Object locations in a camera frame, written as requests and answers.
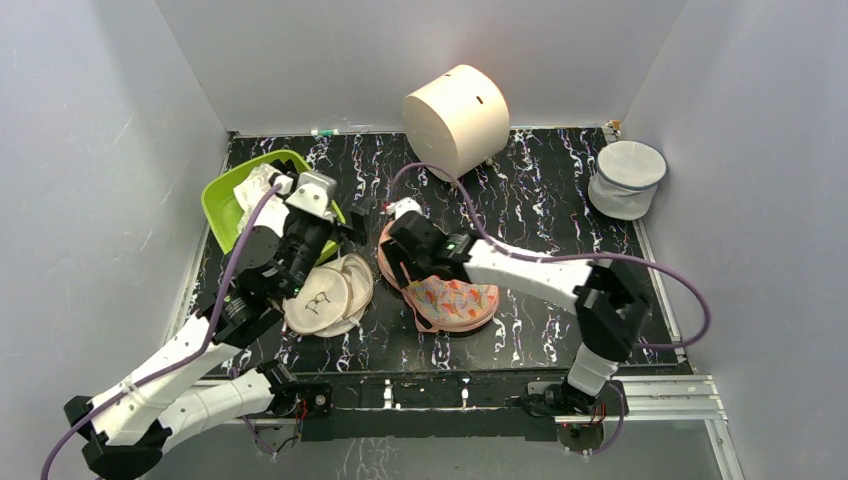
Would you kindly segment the floral mesh laundry bag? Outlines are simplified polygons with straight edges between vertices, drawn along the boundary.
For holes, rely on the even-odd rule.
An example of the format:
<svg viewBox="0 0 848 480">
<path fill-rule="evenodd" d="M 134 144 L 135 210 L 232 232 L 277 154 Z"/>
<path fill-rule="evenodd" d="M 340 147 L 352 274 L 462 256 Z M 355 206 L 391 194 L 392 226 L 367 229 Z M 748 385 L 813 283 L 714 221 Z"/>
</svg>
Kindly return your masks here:
<svg viewBox="0 0 848 480">
<path fill-rule="evenodd" d="M 378 267 L 383 278 L 400 292 L 412 309 L 415 327 L 422 333 L 470 332 L 494 318 L 500 303 L 495 285 L 468 284 L 459 280 L 444 281 L 431 276 L 422 281 L 409 281 L 401 288 L 381 245 L 389 240 L 390 221 L 382 230 L 378 247 Z"/>
</svg>

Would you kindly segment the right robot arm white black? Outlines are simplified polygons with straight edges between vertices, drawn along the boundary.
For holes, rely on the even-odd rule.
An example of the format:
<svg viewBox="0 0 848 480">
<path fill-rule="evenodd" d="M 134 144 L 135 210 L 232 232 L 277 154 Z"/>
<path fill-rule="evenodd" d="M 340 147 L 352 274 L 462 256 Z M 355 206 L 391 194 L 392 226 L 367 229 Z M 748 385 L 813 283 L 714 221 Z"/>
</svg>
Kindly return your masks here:
<svg viewBox="0 0 848 480">
<path fill-rule="evenodd" d="M 647 291 L 621 260 L 535 259 L 477 233 L 448 234 L 418 212 L 394 221 L 379 251 L 402 287 L 432 277 L 504 287 L 576 317 L 581 344 L 566 378 L 531 387 L 521 399 L 535 416 L 592 414 L 619 365 L 630 359 L 651 309 Z"/>
</svg>

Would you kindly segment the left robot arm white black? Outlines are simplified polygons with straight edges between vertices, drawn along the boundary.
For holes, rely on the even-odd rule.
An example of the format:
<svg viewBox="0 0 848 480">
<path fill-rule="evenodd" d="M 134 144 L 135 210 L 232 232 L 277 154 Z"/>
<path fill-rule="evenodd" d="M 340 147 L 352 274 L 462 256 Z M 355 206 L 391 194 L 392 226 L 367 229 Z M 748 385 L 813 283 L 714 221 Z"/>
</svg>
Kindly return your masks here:
<svg viewBox="0 0 848 480">
<path fill-rule="evenodd" d="M 253 414 L 290 416 L 332 397 L 326 383 L 300 382 L 269 361 L 216 387 L 192 392 L 197 380 L 233 358 L 282 316 L 272 302 L 297 298 L 326 243 L 365 244 L 367 208 L 347 223 L 330 210 L 315 215 L 294 206 L 282 230 L 258 224 L 260 205 L 230 251 L 214 303 L 196 311 L 154 355 L 110 389 L 76 396 L 64 406 L 82 455 L 100 479 L 138 479 L 170 449 L 229 420 Z"/>
</svg>

